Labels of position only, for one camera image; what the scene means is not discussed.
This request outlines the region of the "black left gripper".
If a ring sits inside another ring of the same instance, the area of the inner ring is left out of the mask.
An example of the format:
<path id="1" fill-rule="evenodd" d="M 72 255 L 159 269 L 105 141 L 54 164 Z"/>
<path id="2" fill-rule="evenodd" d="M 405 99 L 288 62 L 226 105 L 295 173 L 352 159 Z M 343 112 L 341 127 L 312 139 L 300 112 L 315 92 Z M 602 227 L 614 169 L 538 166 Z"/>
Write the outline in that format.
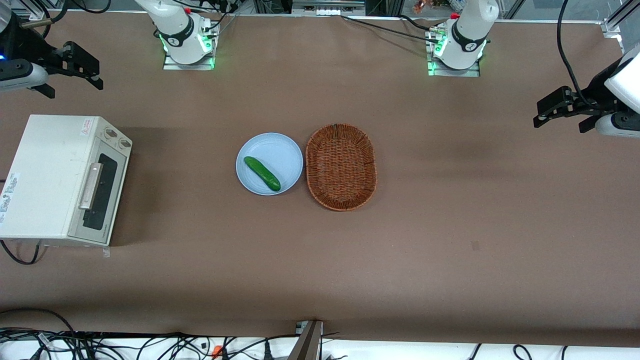
<path id="1" fill-rule="evenodd" d="M 536 103 L 534 128 L 540 128 L 553 119 L 570 117 L 573 107 L 574 114 L 590 116 L 578 124 L 579 132 L 587 133 L 595 129 L 596 116 L 605 116 L 621 110 L 619 101 L 605 86 L 605 81 L 609 78 L 610 75 L 595 75 L 585 88 L 580 88 L 578 80 L 574 77 L 573 84 L 577 93 L 575 103 L 573 91 L 569 86 L 561 86 L 544 96 Z"/>

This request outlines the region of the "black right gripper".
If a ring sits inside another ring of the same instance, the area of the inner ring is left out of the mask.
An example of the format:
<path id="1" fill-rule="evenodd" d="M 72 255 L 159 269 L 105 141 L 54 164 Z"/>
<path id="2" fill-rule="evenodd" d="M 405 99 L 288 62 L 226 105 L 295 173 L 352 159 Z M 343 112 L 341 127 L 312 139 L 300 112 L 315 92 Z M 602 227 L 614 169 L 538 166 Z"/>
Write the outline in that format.
<path id="1" fill-rule="evenodd" d="M 102 91 L 104 82 L 100 77 L 100 61 L 75 42 L 66 42 L 61 54 L 57 48 L 32 29 L 7 27 L 4 29 L 4 76 L 27 75 L 33 63 L 45 69 L 48 75 L 75 76 L 87 80 Z M 55 89 L 44 83 L 30 87 L 50 100 L 56 96 Z"/>

